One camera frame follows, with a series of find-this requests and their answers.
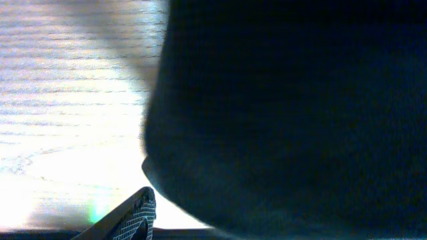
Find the black t-shirt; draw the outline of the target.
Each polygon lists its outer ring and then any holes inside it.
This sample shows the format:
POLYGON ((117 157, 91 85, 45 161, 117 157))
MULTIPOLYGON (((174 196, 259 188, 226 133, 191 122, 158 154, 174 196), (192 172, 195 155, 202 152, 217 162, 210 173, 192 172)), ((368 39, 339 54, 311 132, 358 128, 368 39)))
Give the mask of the black t-shirt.
POLYGON ((143 172, 239 239, 426 236, 426 2, 169 4, 143 172))

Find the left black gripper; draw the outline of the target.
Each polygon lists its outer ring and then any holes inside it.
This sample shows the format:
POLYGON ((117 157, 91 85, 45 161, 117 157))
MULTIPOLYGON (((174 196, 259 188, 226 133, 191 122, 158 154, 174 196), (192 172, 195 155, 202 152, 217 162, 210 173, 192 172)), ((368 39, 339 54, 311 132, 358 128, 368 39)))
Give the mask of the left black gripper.
POLYGON ((93 226, 78 231, 18 231, 1 233, 1 240, 226 240, 211 229, 153 230, 155 193, 142 187, 93 226))

